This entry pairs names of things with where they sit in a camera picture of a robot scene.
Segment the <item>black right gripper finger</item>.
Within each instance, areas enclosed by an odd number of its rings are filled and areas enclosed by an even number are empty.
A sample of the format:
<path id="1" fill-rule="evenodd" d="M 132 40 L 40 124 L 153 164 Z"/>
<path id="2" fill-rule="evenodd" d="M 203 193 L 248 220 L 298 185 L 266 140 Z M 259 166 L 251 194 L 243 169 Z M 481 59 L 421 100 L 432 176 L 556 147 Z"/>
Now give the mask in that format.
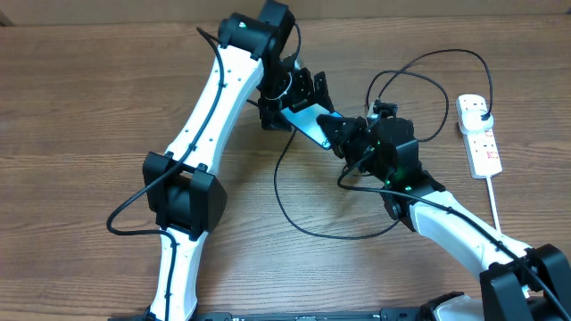
<path id="1" fill-rule="evenodd" d="M 329 138 L 331 150 L 345 160 L 345 168 L 349 169 L 370 153 L 370 140 L 362 133 L 335 133 Z"/>
<path id="2" fill-rule="evenodd" d="M 367 125 L 362 117 L 345 118 L 328 114 L 319 115 L 317 123 L 328 141 L 346 141 Z"/>

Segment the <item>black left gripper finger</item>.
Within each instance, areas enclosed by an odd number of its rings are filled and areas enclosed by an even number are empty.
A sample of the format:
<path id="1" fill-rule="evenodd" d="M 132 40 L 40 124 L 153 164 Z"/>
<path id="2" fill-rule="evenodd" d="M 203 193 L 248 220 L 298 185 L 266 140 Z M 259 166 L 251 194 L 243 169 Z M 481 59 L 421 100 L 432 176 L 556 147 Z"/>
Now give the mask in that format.
<path id="1" fill-rule="evenodd" d="M 324 71 L 314 75 L 314 102 L 325 108 L 328 112 L 335 111 L 328 92 L 327 78 Z"/>
<path id="2" fill-rule="evenodd" d="M 282 130 L 291 132 L 292 125 L 281 113 L 281 110 L 276 105 L 259 106 L 261 127 L 264 130 Z"/>

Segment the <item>blue Samsung Galaxy smartphone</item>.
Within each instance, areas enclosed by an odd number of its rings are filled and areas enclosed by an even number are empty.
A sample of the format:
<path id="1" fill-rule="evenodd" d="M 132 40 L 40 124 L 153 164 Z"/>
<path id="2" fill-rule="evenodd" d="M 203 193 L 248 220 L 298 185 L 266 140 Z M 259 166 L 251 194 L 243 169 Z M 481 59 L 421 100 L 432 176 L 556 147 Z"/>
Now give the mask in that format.
<path id="1" fill-rule="evenodd" d="M 324 150 L 329 150 L 331 148 L 331 144 L 317 122 L 318 116 L 327 115 L 337 118 L 342 117 L 342 115 L 337 111 L 330 112 L 325 107 L 317 103 L 314 103 L 298 112 L 293 112 L 291 109 L 287 108 L 283 109 L 281 113 L 292 126 L 296 127 Z"/>

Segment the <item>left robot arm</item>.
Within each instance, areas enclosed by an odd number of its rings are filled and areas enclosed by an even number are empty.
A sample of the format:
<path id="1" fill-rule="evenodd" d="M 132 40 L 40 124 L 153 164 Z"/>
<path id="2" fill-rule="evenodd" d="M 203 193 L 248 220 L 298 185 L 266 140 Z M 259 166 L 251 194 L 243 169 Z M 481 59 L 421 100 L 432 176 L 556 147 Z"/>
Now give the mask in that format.
<path id="1" fill-rule="evenodd" d="M 230 134 L 253 91 L 265 130 L 293 128 L 328 150 L 317 123 L 333 115 L 324 73 L 281 55 L 299 27 L 286 4 L 268 1 L 251 18 L 233 13 L 219 25 L 215 58 L 205 87 L 183 129 L 162 154 L 147 154 L 143 175 L 149 208 L 161 231 L 157 291 L 146 320 L 189 320 L 197 308 L 196 283 L 203 246 L 225 210 L 218 180 Z"/>

